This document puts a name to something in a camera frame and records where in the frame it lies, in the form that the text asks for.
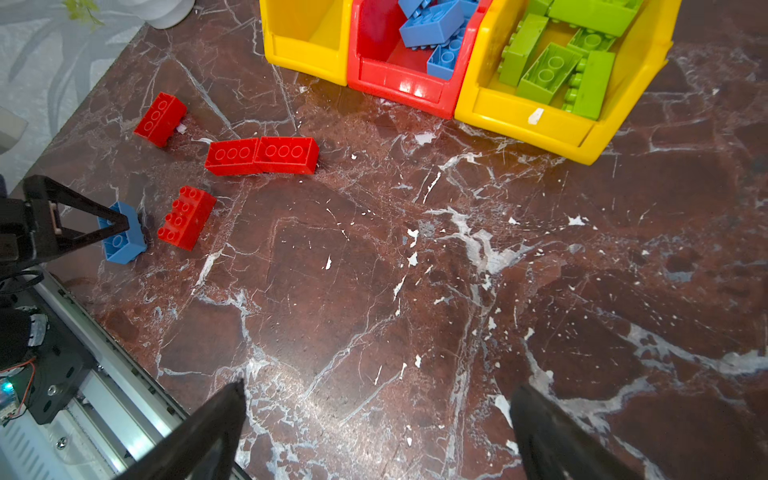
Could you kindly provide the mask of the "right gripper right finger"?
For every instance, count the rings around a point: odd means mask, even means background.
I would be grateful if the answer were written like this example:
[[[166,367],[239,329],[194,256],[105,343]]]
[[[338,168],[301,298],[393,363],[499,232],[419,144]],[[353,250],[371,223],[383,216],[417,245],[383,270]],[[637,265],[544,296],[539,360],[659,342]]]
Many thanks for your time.
[[[530,385],[512,394],[510,417],[529,479],[641,478]]]

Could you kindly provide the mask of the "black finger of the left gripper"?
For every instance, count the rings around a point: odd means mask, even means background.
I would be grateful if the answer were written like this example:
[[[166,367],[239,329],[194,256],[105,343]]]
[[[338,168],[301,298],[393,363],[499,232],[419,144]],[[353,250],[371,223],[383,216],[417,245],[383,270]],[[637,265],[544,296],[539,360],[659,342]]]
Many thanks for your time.
[[[23,258],[45,263],[129,230],[128,217],[43,175],[22,182]]]

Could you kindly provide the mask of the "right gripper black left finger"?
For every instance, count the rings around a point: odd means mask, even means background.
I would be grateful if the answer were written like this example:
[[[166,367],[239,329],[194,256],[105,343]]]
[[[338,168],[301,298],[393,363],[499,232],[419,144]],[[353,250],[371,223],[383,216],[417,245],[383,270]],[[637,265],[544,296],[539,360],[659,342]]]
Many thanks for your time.
[[[120,479],[246,479],[235,461],[246,423],[245,381],[225,385]]]

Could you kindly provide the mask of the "red lego studs up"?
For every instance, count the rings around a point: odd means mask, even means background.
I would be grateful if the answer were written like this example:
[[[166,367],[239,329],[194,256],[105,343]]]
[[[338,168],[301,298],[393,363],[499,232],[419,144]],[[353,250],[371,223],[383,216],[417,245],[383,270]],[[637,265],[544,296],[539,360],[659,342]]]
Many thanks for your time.
[[[158,230],[158,239],[192,251],[216,204],[216,198],[203,190],[183,186]]]

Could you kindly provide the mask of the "green lego long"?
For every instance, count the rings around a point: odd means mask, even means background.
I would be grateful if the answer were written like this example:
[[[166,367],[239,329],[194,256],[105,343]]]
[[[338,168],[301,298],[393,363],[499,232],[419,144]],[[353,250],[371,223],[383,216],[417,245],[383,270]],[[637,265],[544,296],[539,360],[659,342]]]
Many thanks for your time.
[[[582,58],[577,51],[549,43],[521,78],[516,95],[549,105]]]

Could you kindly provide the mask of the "green lego pair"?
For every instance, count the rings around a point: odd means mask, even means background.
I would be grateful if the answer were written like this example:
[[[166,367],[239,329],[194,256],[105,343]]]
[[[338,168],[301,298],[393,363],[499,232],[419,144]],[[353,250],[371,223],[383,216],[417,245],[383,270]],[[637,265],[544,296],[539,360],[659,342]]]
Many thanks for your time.
[[[502,84],[512,87],[519,84],[548,23],[549,18],[539,14],[528,14],[518,23],[501,53],[497,72]]]

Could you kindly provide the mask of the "green lego short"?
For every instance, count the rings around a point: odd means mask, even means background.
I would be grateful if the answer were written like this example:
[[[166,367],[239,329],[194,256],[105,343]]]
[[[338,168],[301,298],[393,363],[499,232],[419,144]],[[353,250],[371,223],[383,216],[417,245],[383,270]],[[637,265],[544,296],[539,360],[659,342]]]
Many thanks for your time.
[[[579,55],[588,56],[594,51],[609,51],[616,41],[614,36],[602,32],[579,28],[569,40],[566,48]]]

